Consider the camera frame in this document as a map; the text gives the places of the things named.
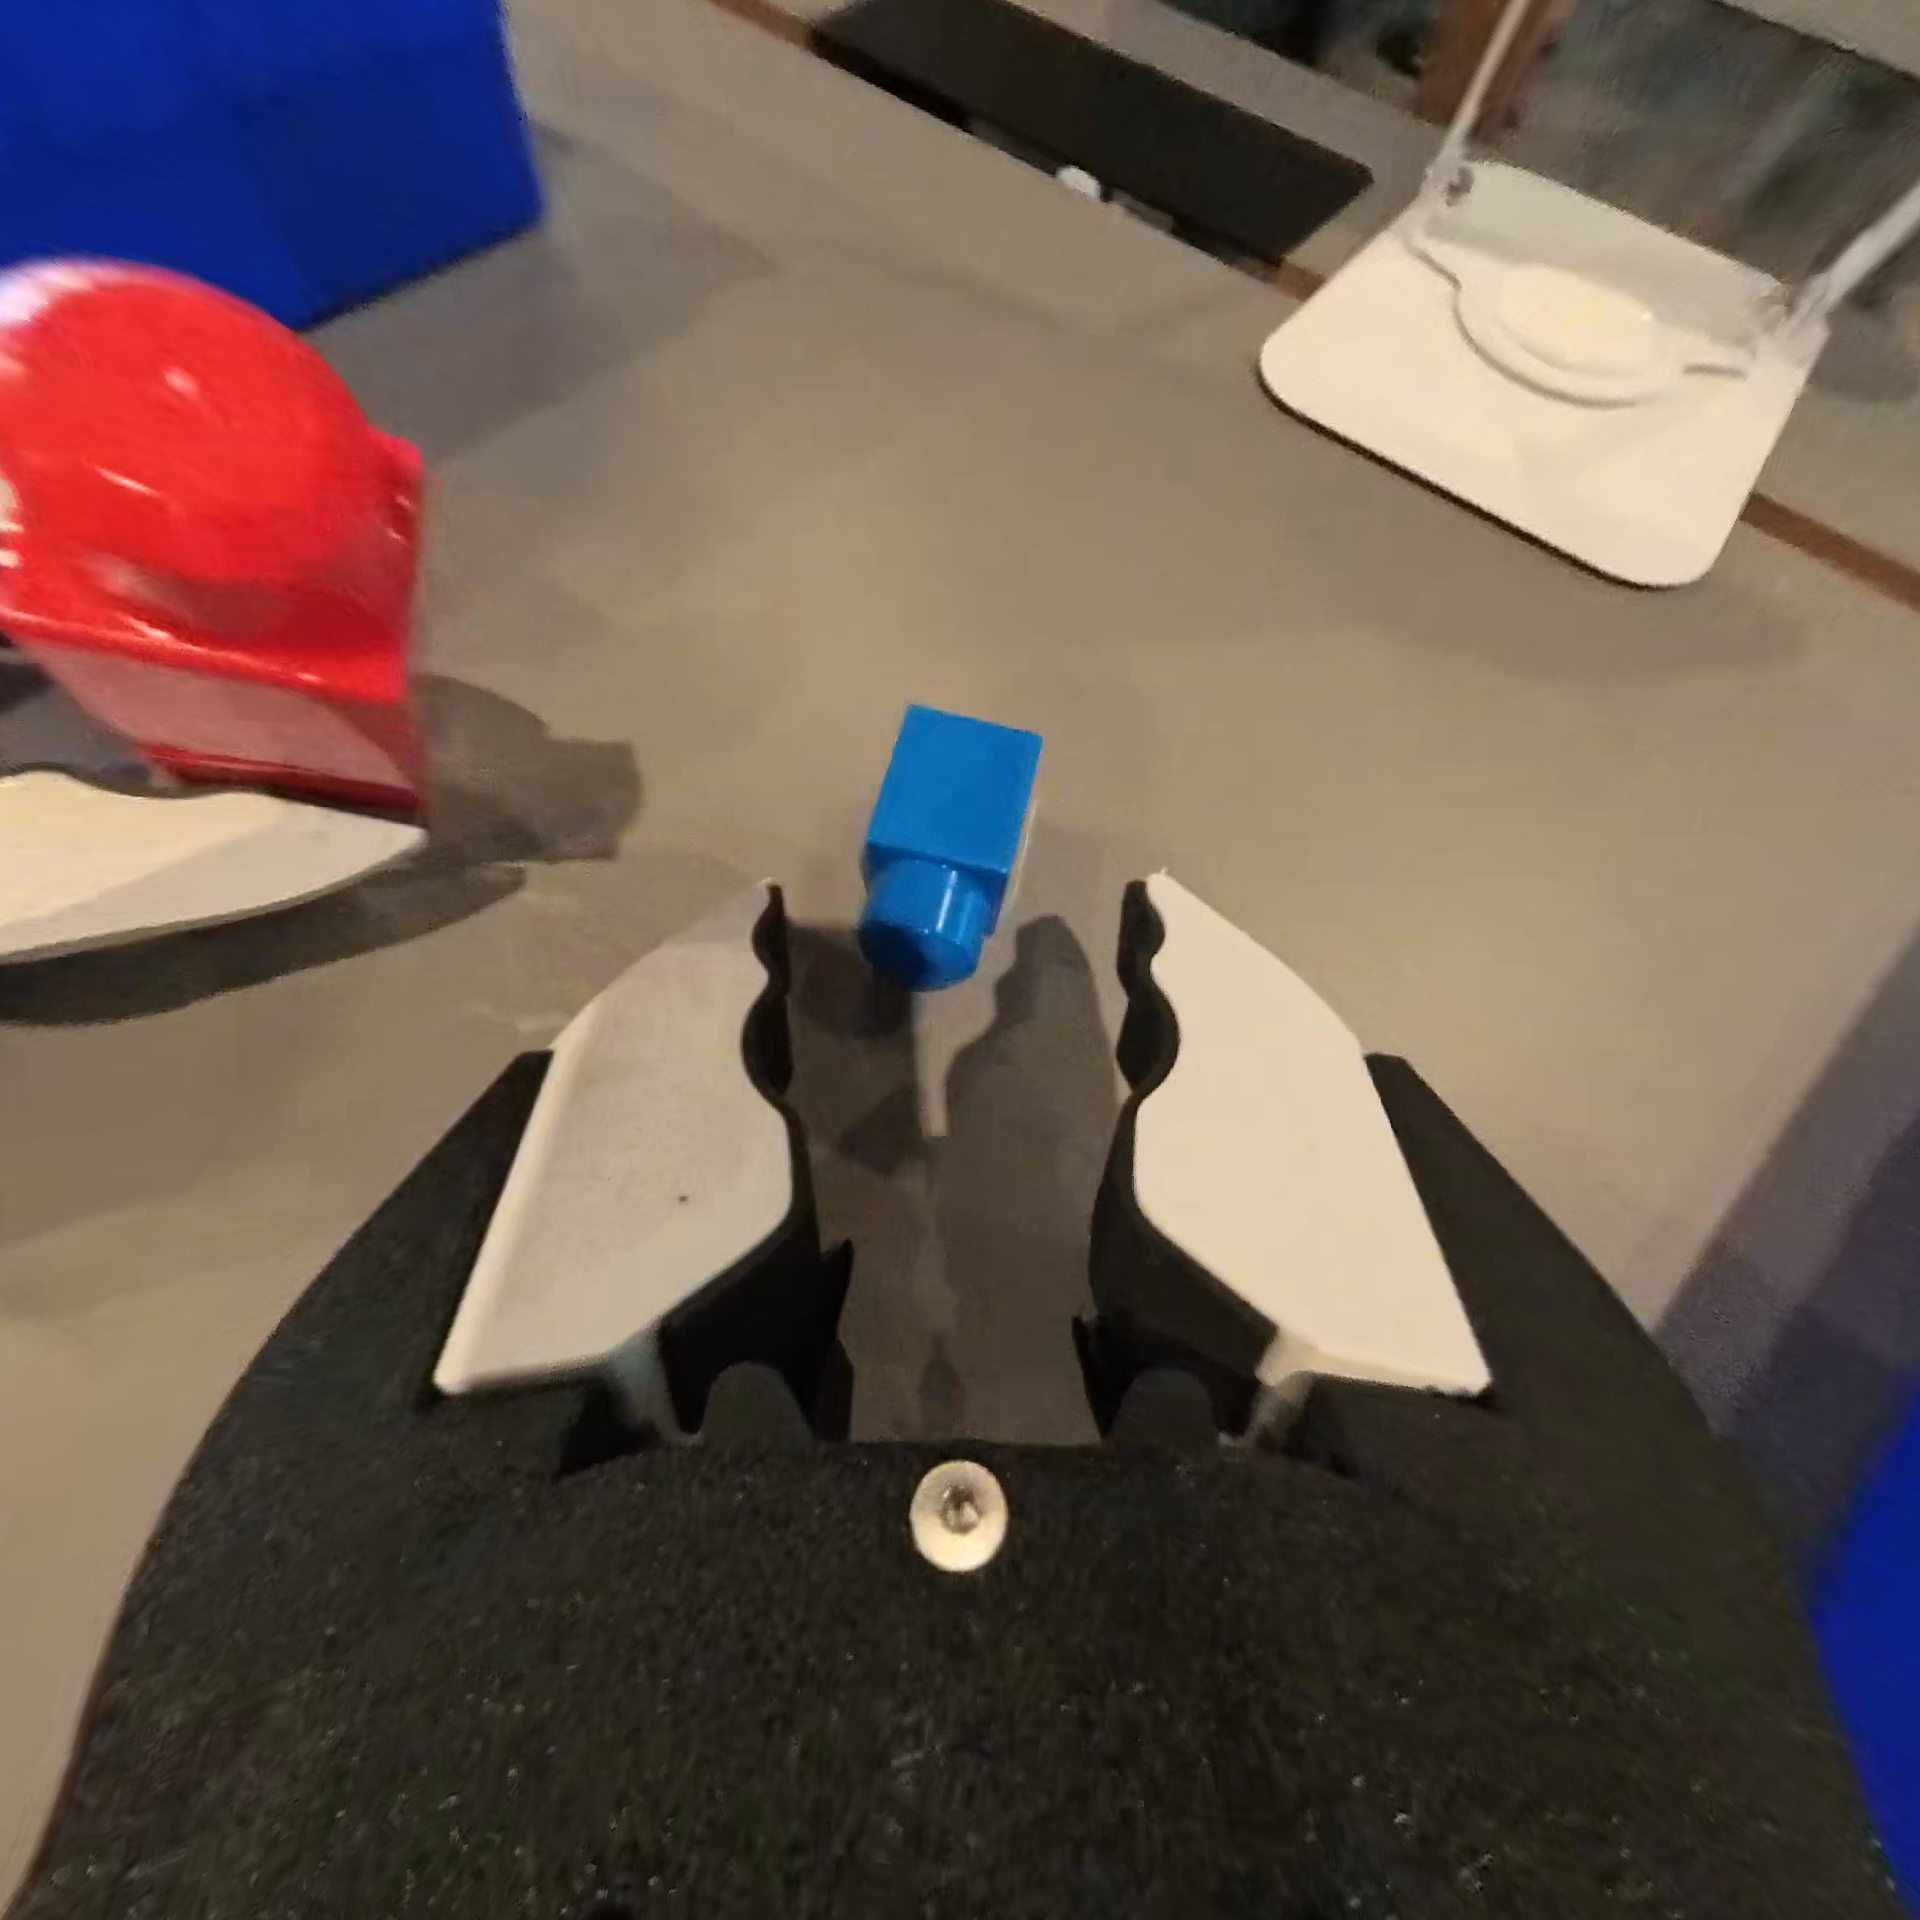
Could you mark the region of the blue plastic bin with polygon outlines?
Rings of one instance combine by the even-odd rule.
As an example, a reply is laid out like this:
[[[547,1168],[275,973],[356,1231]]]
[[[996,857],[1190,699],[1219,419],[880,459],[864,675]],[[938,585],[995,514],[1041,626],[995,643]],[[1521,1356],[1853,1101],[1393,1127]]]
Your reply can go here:
[[[542,223],[496,3],[4,3],[2,263],[305,330]]]

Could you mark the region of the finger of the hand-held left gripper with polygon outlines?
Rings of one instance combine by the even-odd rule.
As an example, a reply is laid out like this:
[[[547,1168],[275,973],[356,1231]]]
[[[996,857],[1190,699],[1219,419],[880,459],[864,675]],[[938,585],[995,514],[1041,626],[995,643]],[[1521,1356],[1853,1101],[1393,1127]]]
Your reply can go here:
[[[426,827],[137,767],[24,655],[2,660],[2,961],[269,917],[413,857]]]

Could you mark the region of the red mega block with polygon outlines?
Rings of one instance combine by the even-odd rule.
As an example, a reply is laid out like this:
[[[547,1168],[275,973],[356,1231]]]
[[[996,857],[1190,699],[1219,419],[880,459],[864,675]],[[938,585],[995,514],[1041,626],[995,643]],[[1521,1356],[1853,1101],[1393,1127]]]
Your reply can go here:
[[[4,271],[2,626],[160,778],[426,817],[426,464],[301,337],[105,258]]]

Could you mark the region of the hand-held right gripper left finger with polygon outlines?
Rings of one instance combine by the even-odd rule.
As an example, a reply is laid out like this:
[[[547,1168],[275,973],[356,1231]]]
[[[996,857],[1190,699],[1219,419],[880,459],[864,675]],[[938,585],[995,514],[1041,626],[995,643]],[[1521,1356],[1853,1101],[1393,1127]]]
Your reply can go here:
[[[705,1427],[720,1377],[773,1371],[844,1437],[838,1317],[787,1093],[785,898],[760,880],[612,978],[555,1037],[450,1317],[445,1400],[587,1384],[661,1437]]]

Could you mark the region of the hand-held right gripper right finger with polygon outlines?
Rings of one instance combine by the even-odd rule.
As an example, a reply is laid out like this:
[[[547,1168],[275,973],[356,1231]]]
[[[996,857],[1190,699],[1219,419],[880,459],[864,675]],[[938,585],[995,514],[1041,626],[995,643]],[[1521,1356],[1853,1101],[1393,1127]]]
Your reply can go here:
[[[1482,1405],[1494,1377],[1370,1053],[1292,965],[1169,873],[1120,898],[1124,1087],[1073,1324],[1118,1443],[1154,1380],[1219,1445],[1324,1384]]]

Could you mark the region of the blue mega block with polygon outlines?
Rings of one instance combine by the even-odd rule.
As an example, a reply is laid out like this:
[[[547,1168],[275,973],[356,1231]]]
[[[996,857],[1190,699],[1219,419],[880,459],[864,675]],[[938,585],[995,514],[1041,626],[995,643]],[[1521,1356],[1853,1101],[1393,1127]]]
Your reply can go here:
[[[873,970],[910,992],[973,976],[1018,890],[1041,760],[1036,731],[902,708],[857,864]]]

